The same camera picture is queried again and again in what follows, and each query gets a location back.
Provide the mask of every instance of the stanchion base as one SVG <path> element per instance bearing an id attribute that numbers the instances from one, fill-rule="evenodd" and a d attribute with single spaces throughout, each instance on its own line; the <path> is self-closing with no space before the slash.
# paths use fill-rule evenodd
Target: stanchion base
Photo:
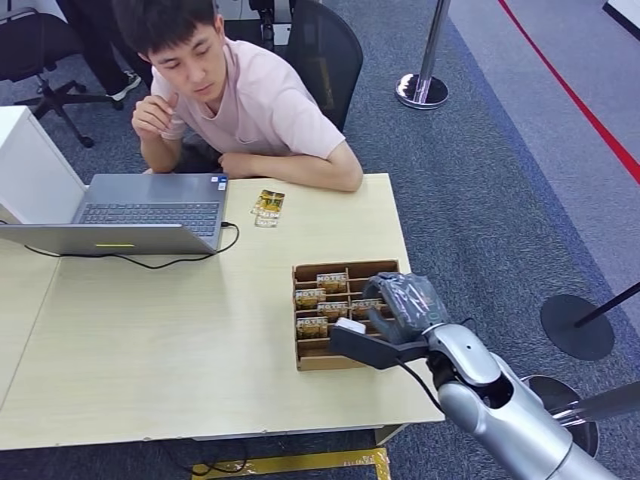
<path id="1" fill-rule="evenodd" d="M 614 330 L 605 315 L 580 328 L 576 322 L 595 310 L 586 300 L 574 295 L 556 295 L 544 302 L 540 322 L 554 345 L 580 360 L 600 360 L 614 349 Z"/>
<path id="2" fill-rule="evenodd" d="M 542 400 L 546 410 L 555 410 L 576 402 L 580 397 L 575 390 L 555 378 L 544 375 L 531 375 L 522 381 Z M 574 442 L 585 452 L 595 457 L 598 452 L 598 432 L 595 422 L 567 427 Z"/>
<path id="3" fill-rule="evenodd" d="M 414 100 L 419 77 L 420 75 L 409 73 L 401 78 L 395 84 L 395 96 L 404 105 L 417 110 L 433 110 L 446 102 L 449 97 L 449 89 L 445 82 L 431 77 L 426 100 L 424 103 Z"/>

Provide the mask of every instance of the small package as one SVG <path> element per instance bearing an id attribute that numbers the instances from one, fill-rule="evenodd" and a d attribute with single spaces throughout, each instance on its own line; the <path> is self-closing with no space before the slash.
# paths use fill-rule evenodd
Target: small package
<path id="1" fill-rule="evenodd" d="M 346 317 L 349 312 L 349 302 L 320 302 L 318 304 L 318 314 L 329 320 L 338 317 Z"/>
<path id="2" fill-rule="evenodd" d="M 327 293 L 346 293 L 346 273 L 318 273 L 315 281 Z"/>
<path id="3" fill-rule="evenodd" d="M 256 223 L 257 227 L 260 228 L 274 228 L 278 226 L 277 218 L 267 218 L 263 217 L 261 215 L 256 215 Z"/>
<path id="4" fill-rule="evenodd" d="M 380 298 L 365 298 L 363 300 L 352 300 L 351 301 L 351 318 L 353 320 L 366 320 L 369 318 L 368 311 L 369 308 L 377 308 L 380 310 L 383 306 L 382 300 Z"/>
<path id="5" fill-rule="evenodd" d="M 298 340 L 308 338 L 327 338 L 329 335 L 329 320 L 327 317 L 299 318 L 296 320 Z"/>
<path id="6" fill-rule="evenodd" d="M 278 218 L 285 202 L 285 194 L 272 192 L 271 190 L 263 190 L 256 200 L 251 213 L 265 218 Z"/>
<path id="7" fill-rule="evenodd" d="M 318 302 L 325 300 L 327 292 L 324 288 L 296 290 L 296 307 L 299 310 L 313 310 Z"/>

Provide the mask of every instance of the black glove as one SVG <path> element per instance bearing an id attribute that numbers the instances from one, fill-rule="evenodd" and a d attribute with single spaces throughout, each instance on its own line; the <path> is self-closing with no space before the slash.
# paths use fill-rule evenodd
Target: black glove
<path id="1" fill-rule="evenodd" d="M 363 289 L 364 298 L 380 294 L 395 321 L 386 322 L 373 307 L 368 310 L 369 320 L 390 343 L 413 342 L 429 327 L 449 321 L 445 304 L 426 277 L 380 273 L 370 278 Z"/>

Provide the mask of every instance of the robotic arm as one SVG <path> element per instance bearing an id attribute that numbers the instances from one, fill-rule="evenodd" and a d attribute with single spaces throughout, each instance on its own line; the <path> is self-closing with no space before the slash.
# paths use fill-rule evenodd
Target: robotic arm
<path id="1" fill-rule="evenodd" d="M 330 349 L 378 369 L 426 358 L 442 412 L 471 434 L 518 480 L 615 480 L 544 409 L 535 393 L 472 331 L 449 323 L 445 305 L 424 277 L 383 273 L 365 298 L 382 296 L 395 322 L 378 310 L 369 319 L 387 341 L 340 320 Z"/>

